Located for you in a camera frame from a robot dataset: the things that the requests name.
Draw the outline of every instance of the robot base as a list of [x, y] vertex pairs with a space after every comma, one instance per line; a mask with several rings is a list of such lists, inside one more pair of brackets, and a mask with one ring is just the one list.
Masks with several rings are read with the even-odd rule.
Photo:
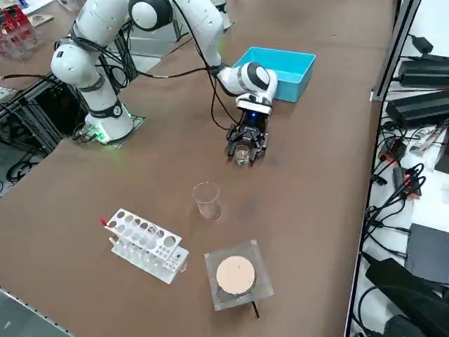
[[118, 140], [123, 140], [133, 131], [133, 119], [126, 107], [122, 104], [123, 110], [119, 118], [95, 118], [88, 114], [85, 119], [86, 125], [91, 125], [98, 134], [96, 140], [102, 144], [109, 144]]

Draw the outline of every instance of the small glass cup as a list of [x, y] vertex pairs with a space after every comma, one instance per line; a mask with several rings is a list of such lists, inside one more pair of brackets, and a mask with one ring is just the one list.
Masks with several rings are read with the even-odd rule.
[[248, 165], [250, 163], [250, 148], [247, 145], [237, 145], [234, 156], [238, 165]]
[[198, 205], [198, 209], [204, 218], [214, 220], [221, 214], [218, 204], [220, 189], [215, 183], [199, 183], [194, 187], [193, 197]]

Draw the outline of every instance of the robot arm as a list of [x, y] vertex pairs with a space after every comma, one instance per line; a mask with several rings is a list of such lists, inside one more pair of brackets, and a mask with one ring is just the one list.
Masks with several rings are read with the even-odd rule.
[[175, 14], [180, 14], [196, 37], [209, 72], [228, 95], [237, 96], [237, 106], [271, 113], [276, 74], [256, 62], [238, 68], [222, 62], [217, 45], [223, 19], [210, 0], [87, 0], [72, 28], [72, 40], [55, 51], [51, 69], [57, 78], [79, 90], [90, 109], [86, 122], [100, 129], [104, 143], [127, 136], [133, 122], [109, 79], [95, 67], [100, 52], [82, 39], [106, 47], [128, 14], [137, 28], [147, 32], [169, 24]]

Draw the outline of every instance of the brown table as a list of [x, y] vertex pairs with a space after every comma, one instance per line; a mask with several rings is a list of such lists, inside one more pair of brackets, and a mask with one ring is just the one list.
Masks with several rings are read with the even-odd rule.
[[[266, 157], [253, 168], [226, 163], [205, 74], [139, 78], [121, 99], [147, 119], [121, 149], [63, 140], [1, 201], [0, 285], [78, 336], [340, 336], [380, 111], [368, 97], [391, 2], [229, 1], [237, 24], [222, 43], [228, 63], [250, 46], [317, 54], [300, 101], [274, 105]], [[200, 65], [187, 44], [152, 72]], [[212, 223], [191, 196], [204, 180], [221, 187]], [[100, 218], [118, 208], [182, 237], [189, 264], [172, 285], [110, 252]], [[250, 305], [214, 311], [203, 256], [250, 239], [275, 290], [258, 321]]]

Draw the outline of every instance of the blue plastic tray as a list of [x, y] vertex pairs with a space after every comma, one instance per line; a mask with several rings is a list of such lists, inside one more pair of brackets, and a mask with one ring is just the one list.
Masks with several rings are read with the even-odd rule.
[[274, 70], [279, 80], [274, 97], [295, 103], [309, 83], [315, 57], [314, 54], [295, 51], [251, 47], [237, 61], [234, 68], [255, 61], [267, 69]]

